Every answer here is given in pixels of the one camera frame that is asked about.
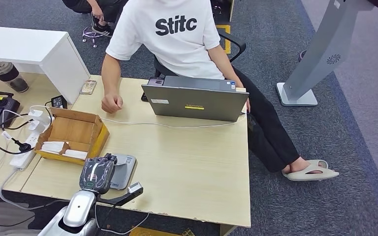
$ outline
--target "stand base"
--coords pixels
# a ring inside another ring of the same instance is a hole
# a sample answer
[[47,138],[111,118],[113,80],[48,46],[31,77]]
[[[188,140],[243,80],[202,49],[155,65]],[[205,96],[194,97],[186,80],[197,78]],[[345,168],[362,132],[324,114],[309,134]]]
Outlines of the stand base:
[[302,97],[300,97],[298,100],[288,100],[286,93],[284,92],[283,85],[284,83],[277,83],[277,87],[276,87],[276,89],[278,90],[278,94],[281,99],[282,105],[287,106],[287,107],[318,105],[318,102],[311,89],[308,92],[306,92]]

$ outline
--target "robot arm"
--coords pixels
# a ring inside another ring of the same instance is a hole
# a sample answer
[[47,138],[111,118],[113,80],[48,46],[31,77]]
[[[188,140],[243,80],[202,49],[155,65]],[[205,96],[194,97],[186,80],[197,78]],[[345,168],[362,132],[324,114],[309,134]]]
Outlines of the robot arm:
[[108,192],[116,156],[110,153],[104,157],[87,159],[80,175],[81,190],[76,192],[68,206],[62,208],[38,236],[93,236],[97,224],[92,211],[96,202],[122,206],[143,193],[139,182],[132,184],[127,193],[114,199],[102,199]]

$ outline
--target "foot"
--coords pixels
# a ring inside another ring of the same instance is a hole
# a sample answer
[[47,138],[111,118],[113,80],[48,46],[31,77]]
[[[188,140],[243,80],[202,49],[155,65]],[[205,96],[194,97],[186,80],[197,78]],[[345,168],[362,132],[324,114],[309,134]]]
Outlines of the foot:
[[92,30],[107,37],[112,37],[112,35],[114,34],[114,31],[111,29],[111,27],[109,27],[109,25],[101,26],[99,23],[92,26]]
[[[308,166],[310,166],[310,163],[308,161],[304,160],[302,157],[299,157],[296,161],[292,162],[288,166],[289,166],[288,169],[287,169],[287,166],[286,166],[282,170],[282,172],[285,171],[285,170],[288,170],[288,172],[284,172],[285,174],[304,170],[305,168],[307,168]],[[320,174],[320,173],[322,173],[322,172],[321,171],[311,171],[311,172],[309,172],[309,174]]]

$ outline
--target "beige slide sandal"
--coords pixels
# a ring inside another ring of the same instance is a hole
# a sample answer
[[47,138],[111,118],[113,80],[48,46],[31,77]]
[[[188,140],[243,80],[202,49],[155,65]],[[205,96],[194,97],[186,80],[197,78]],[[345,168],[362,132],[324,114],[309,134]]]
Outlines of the beige slide sandal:
[[[328,169],[328,163],[324,160],[308,160],[308,162],[310,163],[310,165],[301,171],[289,174],[282,174],[291,181],[323,180],[334,178],[340,174],[338,172]],[[312,171],[321,171],[321,173],[312,174],[310,173]]]

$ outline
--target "laptop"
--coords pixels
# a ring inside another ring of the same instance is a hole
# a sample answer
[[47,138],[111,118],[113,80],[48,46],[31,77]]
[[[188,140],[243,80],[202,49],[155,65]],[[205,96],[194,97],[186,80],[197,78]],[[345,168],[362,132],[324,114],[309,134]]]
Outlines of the laptop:
[[249,96],[235,82],[166,76],[141,86],[156,115],[235,122]]

